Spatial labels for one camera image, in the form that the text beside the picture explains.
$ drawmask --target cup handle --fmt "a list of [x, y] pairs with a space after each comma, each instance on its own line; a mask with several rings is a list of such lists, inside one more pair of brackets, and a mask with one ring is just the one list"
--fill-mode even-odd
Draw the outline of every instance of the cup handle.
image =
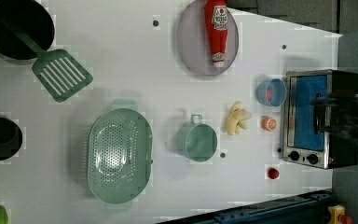
[[202, 123], [202, 115], [191, 115], [191, 123], [192, 124], [195, 124], [195, 117], [198, 117], [199, 118], [199, 123]]

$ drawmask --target green colander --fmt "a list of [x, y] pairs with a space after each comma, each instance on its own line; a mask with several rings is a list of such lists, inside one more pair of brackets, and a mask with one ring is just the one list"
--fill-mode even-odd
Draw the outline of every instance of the green colander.
[[147, 185], [153, 135], [130, 100], [115, 100], [89, 135], [89, 187], [106, 203], [126, 203]]

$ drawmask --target spatula handle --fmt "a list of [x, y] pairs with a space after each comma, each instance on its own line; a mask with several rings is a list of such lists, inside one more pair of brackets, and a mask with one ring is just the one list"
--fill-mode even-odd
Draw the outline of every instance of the spatula handle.
[[4, 18], [1, 22], [6, 26], [6, 28], [13, 32], [13, 34], [24, 43], [31, 51], [36, 53], [37, 55], [40, 53], [45, 52], [42, 50], [34, 41], [33, 39], [28, 36], [26, 33], [22, 31], [22, 29], [11, 19]]

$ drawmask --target green spatula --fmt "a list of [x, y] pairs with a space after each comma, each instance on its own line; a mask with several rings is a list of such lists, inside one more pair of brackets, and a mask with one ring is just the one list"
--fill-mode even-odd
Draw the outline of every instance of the green spatula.
[[36, 53], [37, 60], [32, 70], [55, 101], [67, 100], [93, 80], [92, 75], [66, 50], [44, 51], [12, 20], [3, 19], [2, 23]]

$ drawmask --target oven knob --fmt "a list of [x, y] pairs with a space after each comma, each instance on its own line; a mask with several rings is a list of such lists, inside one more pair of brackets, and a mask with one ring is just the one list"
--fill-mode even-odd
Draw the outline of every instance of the oven knob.
[[310, 164], [314, 165], [316, 163], [318, 163], [318, 157], [315, 155], [315, 154], [310, 154], [308, 157], [307, 157], [307, 160], [310, 162]]
[[292, 159], [293, 161], [298, 161], [298, 159], [300, 158], [300, 154], [298, 154], [298, 152], [296, 151], [292, 151], [289, 154], [290, 159]]

